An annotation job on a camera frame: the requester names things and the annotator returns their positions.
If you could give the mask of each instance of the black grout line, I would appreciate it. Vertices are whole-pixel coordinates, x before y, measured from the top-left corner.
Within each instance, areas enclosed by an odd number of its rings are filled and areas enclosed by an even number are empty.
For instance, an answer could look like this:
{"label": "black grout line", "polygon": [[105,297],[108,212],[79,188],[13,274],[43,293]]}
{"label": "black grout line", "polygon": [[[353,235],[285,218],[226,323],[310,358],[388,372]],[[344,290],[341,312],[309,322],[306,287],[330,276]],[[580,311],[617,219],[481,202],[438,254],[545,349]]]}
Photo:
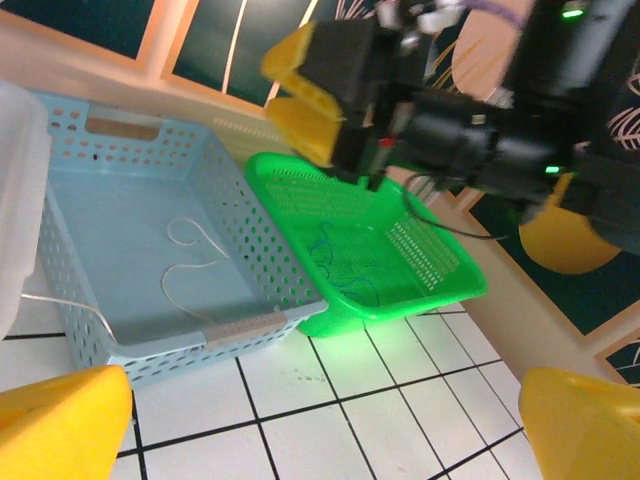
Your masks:
{"label": "black grout line", "polygon": [[493,385],[491,385],[491,382],[489,380],[487,380],[487,377],[484,375],[483,371],[481,369],[478,368],[478,372],[480,372],[480,375],[482,375],[482,378],[484,378],[484,381],[487,382],[489,384],[489,388],[491,389],[491,391],[493,391],[493,393],[495,394],[496,397],[498,397],[498,400],[500,400],[500,403],[502,404],[502,406],[504,407],[504,409],[507,411],[507,413],[509,414],[509,416],[511,417],[511,419],[515,422],[516,425],[520,426],[520,423],[518,422],[518,420],[516,419],[516,417],[513,416],[513,414],[511,413],[511,410],[509,410],[507,408],[507,405],[504,403],[504,400],[502,400],[502,398],[500,397],[500,395],[498,395],[498,392],[496,392],[495,388],[493,388]]}
{"label": "black grout line", "polygon": [[[373,349],[378,354],[378,357],[380,357],[380,360],[382,361],[382,364],[384,365],[384,368],[387,369],[387,373],[391,377],[391,380],[393,380],[393,384],[396,387],[398,387],[398,382],[396,381],[396,377],[394,377],[393,373],[391,373],[391,369],[387,365],[387,362],[385,362],[382,354],[380,353],[380,350],[378,350],[378,346],[373,341],[373,338],[371,338],[371,335],[369,334],[369,331],[367,329],[365,329],[364,332],[366,333],[367,337],[369,338],[369,341],[371,342],[371,345],[373,345]],[[402,391],[402,389],[400,387],[398,387],[398,393],[400,393],[400,396],[402,397],[402,400],[404,401],[404,404],[407,406],[407,408],[409,409],[409,412],[411,413],[411,417],[413,418],[414,422],[416,422],[416,424],[418,425],[418,428],[420,429],[420,432],[422,433],[422,436],[427,441],[427,444],[429,445],[429,448],[431,448],[431,451],[435,455],[436,460],[438,460],[438,463],[440,464],[440,467],[444,470],[444,463],[442,463],[442,460],[440,459],[440,456],[438,455],[438,452],[436,452],[436,449],[434,448],[433,444],[431,443],[431,440],[429,440],[429,436],[424,431],[424,428],[422,427],[422,424],[418,421],[418,417],[416,416],[415,412],[413,411],[413,408],[411,408],[411,405],[409,404],[409,401],[407,400],[407,397],[405,397],[404,392]]]}
{"label": "black grout line", "polygon": [[249,390],[249,383],[247,382],[247,378],[244,376],[244,371],[242,370],[242,365],[240,364],[240,359],[236,357],[236,366],[238,367],[238,372],[240,372],[240,378],[242,379],[242,384],[244,385],[244,391],[249,398],[249,405],[251,406],[251,412],[253,413],[253,418],[256,420],[256,425],[258,427],[258,431],[260,432],[260,438],[262,438],[262,443],[264,444],[264,449],[267,452],[267,458],[269,459],[269,464],[271,465],[271,470],[273,471],[273,476],[275,480],[280,479],[280,475],[278,475],[278,469],[276,468],[276,462],[273,459],[273,455],[271,454],[271,448],[269,448],[269,442],[267,441],[267,436],[264,433],[264,428],[262,428],[262,422],[258,417],[258,410],[256,409],[256,404],[253,401],[253,397],[251,396],[251,390]]}
{"label": "black grout line", "polygon": [[118,452],[118,455],[116,455],[116,458],[125,458],[125,457],[130,457],[131,455],[137,455],[137,454],[138,454],[137,448],[130,448],[129,450],[123,450],[122,452]]}
{"label": "black grout line", "polygon": [[333,407],[338,404],[338,400],[329,400],[328,402],[316,403],[307,407],[296,408],[295,410],[289,410],[288,412],[274,413],[266,417],[261,417],[261,422],[271,422],[273,420],[279,420],[281,418],[290,417],[292,415],[298,415],[299,413],[306,413],[312,410],[318,410],[319,408]]}
{"label": "black grout line", "polygon": [[418,315],[411,315],[415,317],[428,317],[429,315],[440,315],[437,310],[432,310],[430,312],[420,313]]}
{"label": "black grout line", "polygon": [[[500,360],[492,360],[490,362],[486,362],[486,363],[480,364],[480,366],[491,365],[491,364],[497,363],[499,361]],[[193,433],[193,434],[185,435],[185,436],[182,436],[182,437],[175,437],[175,438],[172,438],[172,439],[169,439],[169,440],[163,440],[161,442],[156,442],[156,443],[152,443],[152,444],[149,444],[149,445],[144,445],[142,447],[142,449],[144,451],[156,450],[158,448],[164,448],[164,447],[169,447],[171,445],[176,445],[176,444],[179,444],[179,443],[189,442],[191,440],[198,440],[200,438],[209,437],[209,436],[212,436],[212,435],[216,435],[218,433],[224,433],[224,432],[228,432],[228,431],[239,429],[239,428],[243,428],[243,427],[248,427],[248,426],[251,426],[251,425],[257,425],[258,422],[262,422],[262,423],[270,422],[270,421],[273,421],[273,420],[278,420],[278,419],[281,419],[281,418],[290,417],[292,415],[297,415],[297,414],[300,414],[300,413],[310,412],[312,410],[317,410],[319,408],[331,407],[331,406],[339,405],[340,402],[347,402],[347,401],[351,401],[351,400],[357,400],[357,399],[360,399],[360,398],[365,398],[365,397],[369,397],[369,396],[372,396],[372,395],[376,395],[378,393],[385,393],[385,392],[388,392],[388,391],[391,391],[391,390],[398,390],[398,389],[400,389],[402,387],[406,387],[406,386],[409,386],[409,385],[415,385],[417,383],[427,382],[429,380],[434,380],[436,378],[443,378],[443,377],[446,377],[448,375],[454,375],[456,373],[464,372],[464,371],[467,371],[467,370],[472,370],[474,368],[477,368],[477,367],[476,366],[464,367],[464,368],[461,368],[461,369],[458,369],[458,370],[452,370],[451,372],[446,372],[446,373],[434,375],[434,376],[431,376],[431,377],[419,378],[417,380],[410,380],[408,382],[399,383],[397,385],[392,385],[390,387],[383,387],[383,388],[379,388],[377,390],[370,390],[368,392],[358,393],[358,394],[355,394],[355,395],[344,397],[342,399],[330,400],[328,402],[317,403],[317,404],[314,404],[314,405],[309,405],[307,407],[297,408],[295,410],[289,410],[289,411],[286,411],[286,412],[275,413],[273,415],[268,415],[266,417],[259,417],[256,420],[248,420],[248,421],[245,421],[245,422],[239,422],[239,423],[235,423],[235,424],[231,424],[231,425],[226,425],[224,427],[218,427],[218,428],[214,428],[214,429],[211,429],[211,430],[205,430],[205,431],[202,431],[202,432]],[[132,455],[135,452],[137,452],[137,450],[127,450],[126,452],[121,452],[120,455],[125,457],[125,456]]]}
{"label": "black grout line", "polygon": [[218,433],[225,433],[225,432],[229,432],[231,430],[237,430],[237,429],[240,429],[240,428],[250,427],[252,425],[257,425],[257,424],[258,424],[257,420],[248,420],[246,422],[234,423],[232,425],[227,425],[227,426],[224,426],[224,427],[214,428],[212,430],[205,430],[203,432],[192,433],[192,434],[189,434],[189,435],[185,435],[183,437],[176,437],[176,438],[171,438],[169,440],[163,440],[161,442],[151,443],[149,445],[145,445],[143,447],[143,450],[145,452],[148,452],[150,450],[157,450],[158,448],[170,447],[172,445],[177,445],[179,443],[185,443],[185,442],[189,442],[191,440],[198,440],[200,438],[211,437],[211,436],[216,435]]}
{"label": "black grout line", "polygon": [[4,337],[4,340],[34,340],[37,338],[60,338],[60,337],[64,337],[64,332],[7,335],[6,337]]}
{"label": "black grout line", "polygon": [[[475,364],[475,360],[473,359],[473,357],[471,357],[471,354],[469,353],[469,351],[467,350],[467,347],[464,346],[464,344],[462,343],[462,341],[460,341],[460,339],[458,338],[458,336],[456,335],[456,332],[453,331],[453,328],[451,328],[451,326],[449,325],[449,322],[447,322],[444,317],[442,317],[442,321],[444,322],[444,324],[447,326],[447,329],[451,332],[451,335],[453,335],[453,338],[456,339],[456,341],[460,344],[460,346],[462,347],[462,350],[464,350],[464,353],[467,354],[467,356],[471,359],[471,361]],[[509,411],[509,409],[507,408],[507,406],[504,404],[504,402],[502,401],[502,399],[500,398],[500,396],[496,393],[496,391],[493,389],[493,387],[491,386],[491,384],[489,383],[489,381],[487,380],[487,378],[484,376],[484,374],[482,373],[482,370],[480,370],[480,367],[478,367],[478,373],[480,374],[480,376],[482,377],[482,379],[485,381],[485,383],[489,386],[489,388],[491,389],[491,391],[493,392],[493,394],[496,396],[496,398],[498,399],[498,401],[500,402],[500,404],[502,405],[502,408],[504,408],[507,412],[507,414],[509,415],[509,417],[511,417],[511,420],[513,420],[513,423],[515,424],[515,426],[519,426],[518,422],[516,421],[515,418],[513,418],[513,415],[511,415],[511,412]],[[445,379],[445,383],[447,384],[447,386],[449,387],[449,390],[451,391],[451,393],[453,394],[453,396],[456,398],[456,400],[458,401],[458,404],[460,405],[460,407],[462,407],[462,410],[464,410],[464,413],[467,415],[467,418],[471,421],[471,424],[473,425],[473,427],[476,429],[476,431],[478,432],[478,435],[480,435],[480,438],[482,438],[482,441],[485,443],[486,445],[486,440],[484,439],[484,436],[482,435],[482,433],[480,432],[480,429],[476,426],[475,422],[473,421],[473,419],[471,418],[471,415],[469,415],[469,412],[467,412],[467,409],[464,407],[464,405],[462,404],[462,402],[460,401],[460,399],[458,398],[458,396],[456,395],[456,393],[453,391],[453,388],[451,388],[451,385],[449,385],[449,382],[447,382],[447,380]],[[500,461],[498,460],[498,458],[495,456],[495,454],[493,453],[493,451],[491,452],[491,456],[493,457],[493,459],[496,461],[496,463],[498,464],[498,466],[500,467],[500,470],[502,470],[502,473],[504,473],[504,476],[507,478],[507,480],[509,479],[509,475],[507,474],[506,470],[504,469],[504,467],[502,466],[502,464],[500,463]]]}
{"label": "black grout line", "polygon": [[140,434],[140,421],[138,420],[138,408],[136,407],[136,397],[131,392],[131,398],[133,401],[133,410],[131,417],[133,418],[133,434],[136,437],[136,451],[138,453],[138,464],[140,465],[140,479],[148,480],[147,477],[147,463],[144,459],[144,451],[142,449],[142,435]]}
{"label": "black grout line", "polygon": [[342,412],[342,415],[344,416],[344,419],[347,422],[347,426],[349,427],[349,430],[351,431],[351,435],[353,436],[353,439],[356,441],[356,445],[358,446],[358,449],[360,450],[360,453],[362,454],[362,458],[364,458],[365,463],[367,464],[367,467],[369,468],[369,472],[371,473],[371,477],[373,478],[373,480],[377,480],[377,476],[376,476],[376,472],[374,472],[373,467],[371,466],[371,462],[369,462],[369,458],[367,457],[367,454],[364,451],[364,448],[362,448],[362,444],[360,443],[360,439],[358,438],[358,435],[356,434],[355,429],[353,428],[353,425],[351,425],[351,421],[349,420],[349,416],[347,415],[347,411],[344,409],[344,405],[342,404],[342,402],[344,400],[341,400],[340,397],[338,396],[338,392],[336,391],[335,387],[333,386],[333,382],[331,381],[331,378],[329,377],[329,373],[327,372],[327,369],[324,366],[324,363],[322,363],[322,359],[320,358],[320,354],[318,353],[318,350],[316,349],[316,346],[313,343],[313,340],[311,339],[311,337],[307,337],[309,339],[309,344],[311,345],[311,348],[313,350],[313,353],[316,355],[316,359],[318,360],[318,363],[320,364],[320,368],[322,368],[322,373],[324,373],[324,376],[327,378],[327,383],[329,384],[329,387],[331,388],[331,391],[333,392],[333,396],[336,398],[337,404],[340,407],[340,411]]}
{"label": "black grout line", "polygon": [[[485,440],[484,435],[482,435],[482,432],[480,431],[480,429],[476,425],[476,422],[473,421],[473,418],[471,418],[471,415],[469,414],[469,412],[467,411],[465,406],[462,404],[462,401],[458,398],[458,396],[456,395],[455,390],[451,387],[451,385],[449,384],[449,382],[447,381],[446,378],[444,379],[444,383],[447,385],[447,388],[451,392],[451,395],[453,395],[453,398],[455,398],[456,402],[458,402],[458,405],[460,405],[460,408],[462,408],[462,411],[464,412],[464,414],[467,416],[467,418],[471,422],[471,425],[473,425],[473,428],[478,433],[478,436],[480,437],[480,440],[482,440],[482,443],[484,443],[488,447],[489,444]],[[496,458],[496,455],[493,453],[493,451],[489,450],[489,453],[491,454],[493,459],[496,461],[496,463],[500,467],[500,470],[502,470],[502,473],[504,473],[504,476],[507,477],[507,480],[510,480],[509,479],[509,475],[507,475],[507,472],[504,471],[504,468],[502,468],[502,464],[498,461],[498,459]]]}
{"label": "black grout line", "polygon": [[504,437],[496,440],[495,442],[487,445],[486,447],[478,450],[476,453],[474,453],[473,455],[469,455],[467,458],[464,458],[462,460],[460,460],[458,463],[455,463],[453,465],[451,465],[450,467],[448,467],[447,469],[445,469],[444,471],[438,473],[437,475],[431,477],[429,480],[437,480],[439,478],[444,477],[445,475],[450,474],[451,472],[453,472],[454,470],[456,470],[457,468],[460,468],[461,466],[463,466],[466,463],[469,463],[471,460],[478,458],[480,455],[482,455],[483,453],[486,452],[492,452],[492,449],[497,447],[498,445],[500,445],[501,443],[506,442],[507,440],[509,440],[512,437],[515,437],[516,435],[518,435],[520,432],[522,432],[524,429],[522,427],[520,427],[519,429],[509,433],[508,435],[505,435]]}
{"label": "black grout line", "polygon": [[[435,378],[438,377],[444,377],[445,374],[442,373],[442,370],[440,370],[440,367],[438,366],[438,364],[435,362],[435,360],[433,359],[433,357],[431,356],[431,354],[429,353],[429,350],[427,350],[427,347],[425,346],[425,344],[422,342],[422,339],[420,338],[420,336],[416,333],[416,331],[413,329],[413,325],[411,325],[411,322],[409,321],[409,319],[407,317],[404,317],[404,321],[405,323],[409,326],[409,329],[411,330],[411,332],[413,333],[413,336],[416,337],[416,340],[418,340],[418,343],[420,344],[420,346],[422,347],[422,349],[424,350],[424,353],[427,354],[427,357],[429,357],[429,360],[431,360],[431,363],[433,363],[433,366],[436,368],[436,370],[438,371],[438,375]],[[464,368],[460,368],[458,370],[454,370],[453,372],[449,372],[449,375],[451,375],[452,373],[459,373],[459,372],[464,372],[466,370],[471,370],[472,368],[476,368],[476,365],[473,364],[473,366],[470,367],[464,367]]]}

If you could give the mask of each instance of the white tile floor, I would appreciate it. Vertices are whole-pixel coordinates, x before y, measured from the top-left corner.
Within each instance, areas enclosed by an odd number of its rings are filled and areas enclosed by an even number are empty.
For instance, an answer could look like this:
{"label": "white tile floor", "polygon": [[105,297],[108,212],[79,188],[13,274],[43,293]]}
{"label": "white tile floor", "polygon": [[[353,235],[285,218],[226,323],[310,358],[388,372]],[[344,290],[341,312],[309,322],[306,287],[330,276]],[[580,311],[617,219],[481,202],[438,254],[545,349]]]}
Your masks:
{"label": "white tile floor", "polygon": [[[25,290],[47,293],[37,278]],[[48,307],[21,306],[0,391],[73,370]],[[520,385],[461,305],[440,311],[334,339],[294,332],[138,389],[112,479],[540,479]]]}

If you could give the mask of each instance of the light blue plastic basket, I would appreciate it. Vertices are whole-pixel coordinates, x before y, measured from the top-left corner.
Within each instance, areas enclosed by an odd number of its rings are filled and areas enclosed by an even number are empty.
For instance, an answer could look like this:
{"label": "light blue plastic basket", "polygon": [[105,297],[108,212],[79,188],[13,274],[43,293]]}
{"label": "light blue plastic basket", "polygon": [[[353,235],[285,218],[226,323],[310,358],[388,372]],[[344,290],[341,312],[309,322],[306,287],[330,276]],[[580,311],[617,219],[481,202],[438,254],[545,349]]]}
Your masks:
{"label": "light blue plastic basket", "polygon": [[[85,128],[89,103],[38,95],[53,136],[39,243],[45,273],[56,297],[88,303],[108,322],[59,307],[79,368],[122,365],[138,387],[273,344],[327,308],[209,129],[158,120],[152,141],[94,134]],[[166,229],[179,217],[230,256],[167,279],[176,301],[215,323],[183,313],[162,292],[170,266],[219,256],[206,241],[173,243]],[[202,240],[186,222],[173,231]]]}

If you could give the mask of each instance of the green led light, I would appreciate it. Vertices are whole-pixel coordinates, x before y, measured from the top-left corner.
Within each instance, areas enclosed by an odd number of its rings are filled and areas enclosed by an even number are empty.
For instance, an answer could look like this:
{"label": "green led light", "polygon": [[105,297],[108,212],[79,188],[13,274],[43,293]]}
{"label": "green led light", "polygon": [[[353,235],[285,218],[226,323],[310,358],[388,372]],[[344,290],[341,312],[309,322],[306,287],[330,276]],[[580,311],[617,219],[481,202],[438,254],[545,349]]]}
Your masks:
{"label": "green led light", "polygon": [[580,10],[576,8],[574,10],[567,10],[566,12],[562,12],[562,16],[564,18],[573,18],[573,17],[579,17],[583,13],[584,13],[584,10]]}

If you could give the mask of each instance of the green plastic basket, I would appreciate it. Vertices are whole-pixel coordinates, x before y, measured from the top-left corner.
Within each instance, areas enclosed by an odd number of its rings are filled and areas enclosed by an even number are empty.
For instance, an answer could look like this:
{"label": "green plastic basket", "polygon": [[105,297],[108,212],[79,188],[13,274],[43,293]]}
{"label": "green plastic basket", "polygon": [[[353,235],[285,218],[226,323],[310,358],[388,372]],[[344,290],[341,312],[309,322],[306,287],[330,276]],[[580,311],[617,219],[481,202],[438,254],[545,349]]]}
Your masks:
{"label": "green plastic basket", "polygon": [[[345,333],[487,292],[456,239],[413,218],[402,187],[390,179],[372,192],[272,153],[251,158],[245,175],[329,303],[299,325],[307,335]],[[415,196],[411,201],[436,220]],[[283,284],[276,292],[286,297],[298,288]]]}

